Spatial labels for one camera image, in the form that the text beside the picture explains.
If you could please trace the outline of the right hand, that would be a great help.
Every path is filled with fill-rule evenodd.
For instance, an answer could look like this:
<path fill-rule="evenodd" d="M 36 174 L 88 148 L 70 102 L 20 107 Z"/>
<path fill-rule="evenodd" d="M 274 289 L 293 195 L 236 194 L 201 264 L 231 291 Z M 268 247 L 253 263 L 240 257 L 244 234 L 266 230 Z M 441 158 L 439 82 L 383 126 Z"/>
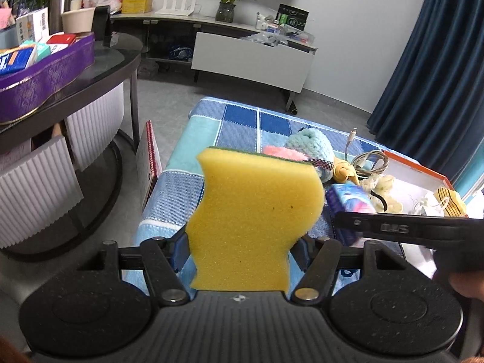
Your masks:
<path fill-rule="evenodd" d="M 451 274 L 450 285 L 461 296 L 478 302 L 473 317 L 477 321 L 474 334 L 480 337 L 479 350 L 475 356 L 463 359 L 462 362 L 483 362 L 483 271 Z"/>

